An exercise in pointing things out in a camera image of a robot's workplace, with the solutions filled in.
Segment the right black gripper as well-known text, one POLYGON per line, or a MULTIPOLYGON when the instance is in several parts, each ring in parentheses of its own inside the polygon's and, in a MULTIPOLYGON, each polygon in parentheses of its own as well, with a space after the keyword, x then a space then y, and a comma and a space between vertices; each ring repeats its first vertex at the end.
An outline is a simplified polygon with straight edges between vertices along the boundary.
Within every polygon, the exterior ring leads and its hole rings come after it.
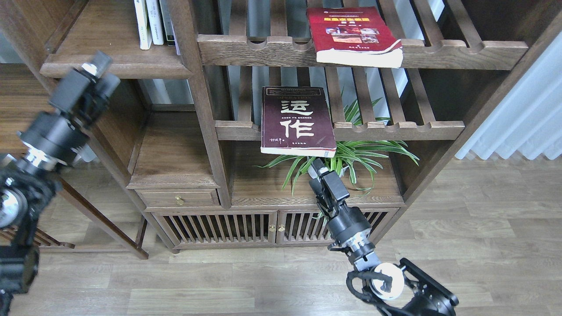
POLYGON ((371 253, 374 244, 369 240, 371 224, 358 207, 345 202, 349 192, 336 171, 329 171, 320 158, 312 162, 317 178, 309 180, 317 206, 328 220, 328 230, 335 240, 330 251, 344 253, 371 253))

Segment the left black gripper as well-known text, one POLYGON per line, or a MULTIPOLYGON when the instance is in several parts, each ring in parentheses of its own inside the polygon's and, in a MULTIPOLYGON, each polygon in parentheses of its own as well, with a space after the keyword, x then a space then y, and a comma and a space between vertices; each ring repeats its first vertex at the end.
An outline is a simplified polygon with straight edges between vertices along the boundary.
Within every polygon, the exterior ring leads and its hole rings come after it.
POLYGON ((23 156, 26 163, 39 169, 58 169, 96 158, 83 129, 89 129, 107 110, 109 98, 120 84, 114 74, 104 75, 112 62, 110 56, 97 51, 90 62, 81 69, 73 68, 59 81, 48 101, 54 112, 40 112, 20 133, 28 148, 23 156))

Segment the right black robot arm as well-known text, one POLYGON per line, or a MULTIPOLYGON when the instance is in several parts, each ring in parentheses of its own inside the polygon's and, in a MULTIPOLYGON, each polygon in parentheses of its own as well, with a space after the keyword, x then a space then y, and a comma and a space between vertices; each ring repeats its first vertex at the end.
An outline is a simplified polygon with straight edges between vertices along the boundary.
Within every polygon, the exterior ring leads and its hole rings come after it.
POLYGON ((454 316, 457 296, 406 258, 399 265, 381 262, 369 240, 371 225, 346 204, 349 192, 339 174, 319 158, 311 168, 309 184, 334 240, 328 249, 345 253, 353 265, 346 276, 351 294, 384 316, 454 316))

